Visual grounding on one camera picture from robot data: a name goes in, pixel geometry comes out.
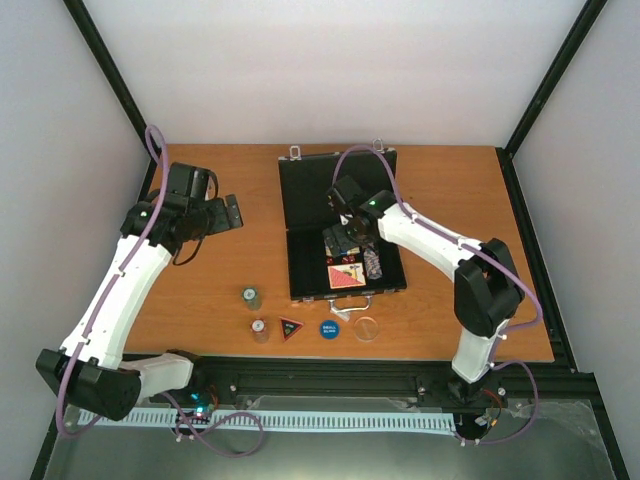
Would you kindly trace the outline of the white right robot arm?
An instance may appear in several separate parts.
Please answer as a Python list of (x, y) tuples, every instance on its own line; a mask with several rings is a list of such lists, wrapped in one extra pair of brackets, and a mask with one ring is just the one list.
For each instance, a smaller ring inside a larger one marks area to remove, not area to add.
[(359, 187), (333, 186), (328, 204), (345, 219), (345, 236), (361, 245), (377, 240), (402, 247), (453, 284), (453, 311), (462, 330), (452, 370), (468, 384), (481, 380), (501, 335), (525, 292), (507, 245), (463, 237), (424, 217), (383, 190), (368, 197)]

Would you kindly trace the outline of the red poker chip stack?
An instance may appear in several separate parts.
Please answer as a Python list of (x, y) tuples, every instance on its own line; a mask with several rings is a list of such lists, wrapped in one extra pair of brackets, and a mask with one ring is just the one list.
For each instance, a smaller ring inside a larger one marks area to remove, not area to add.
[(255, 319), (250, 325), (250, 330), (255, 342), (262, 344), (269, 340), (268, 326), (263, 319)]

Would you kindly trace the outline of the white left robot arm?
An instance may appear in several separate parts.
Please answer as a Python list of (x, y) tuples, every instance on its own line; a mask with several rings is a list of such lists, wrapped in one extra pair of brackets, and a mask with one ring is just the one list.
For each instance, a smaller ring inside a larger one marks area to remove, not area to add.
[(208, 378), (199, 356), (182, 350), (126, 361), (124, 346), (151, 287), (185, 241), (200, 240), (243, 225), (235, 195), (188, 199), (162, 211), (150, 236), (137, 241), (151, 204), (128, 213), (112, 265), (72, 333), (56, 349), (40, 352), (35, 367), (59, 405), (77, 406), (121, 420), (142, 400), (164, 391), (186, 402), (201, 400)]

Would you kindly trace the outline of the red back card deck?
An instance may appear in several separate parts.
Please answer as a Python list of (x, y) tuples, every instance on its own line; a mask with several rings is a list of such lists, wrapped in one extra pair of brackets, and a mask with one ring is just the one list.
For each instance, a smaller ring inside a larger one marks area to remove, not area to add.
[(366, 285), (366, 276), (362, 263), (329, 265), (327, 274), (329, 287), (333, 290)]

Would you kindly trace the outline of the black poker set case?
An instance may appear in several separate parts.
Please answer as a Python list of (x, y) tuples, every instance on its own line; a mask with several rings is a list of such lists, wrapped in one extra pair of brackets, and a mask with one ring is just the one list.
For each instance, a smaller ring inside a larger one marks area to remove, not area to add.
[(328, 204), (327, 193), (332, 185), (334, 169), (339, 175), (350, 176), (372, 196), (390, 190), (391, 183), (384, 166), (370, 151), (356, 151), (343, 163), (339, 152), (321, 154), (290, 154), (278, 160), (280, 187), (285, 218), (289, 292), (294, 302), (330, 300), (353, 296), (368, 296), (400, 292), (407, 280), (399, 248), (383, 240), (374, 242), (383, 276), (368, 278), (363, 252), (353, 255), (362, 263), (366, 276), (363, 287), (331, 289), (329, 287), (322, 230), (341, 223), (339, 215)]

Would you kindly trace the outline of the blue poker chip stack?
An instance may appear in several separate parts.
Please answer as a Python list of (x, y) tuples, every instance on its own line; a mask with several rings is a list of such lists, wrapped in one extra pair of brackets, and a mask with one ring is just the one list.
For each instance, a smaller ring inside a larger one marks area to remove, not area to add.
[(366, 260), (365, 269), (369, 279), (379, 280), (383, 276), (382, 268), (378, 260)]

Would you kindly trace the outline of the blue small blind button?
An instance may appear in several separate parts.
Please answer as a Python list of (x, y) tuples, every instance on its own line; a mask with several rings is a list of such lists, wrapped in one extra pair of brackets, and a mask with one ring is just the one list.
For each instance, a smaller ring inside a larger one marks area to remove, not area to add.
[(319, 326), (319, 334), (325, 340), (336, 339), (340, 331), (340, 325), (334, 320), (325, 320)]

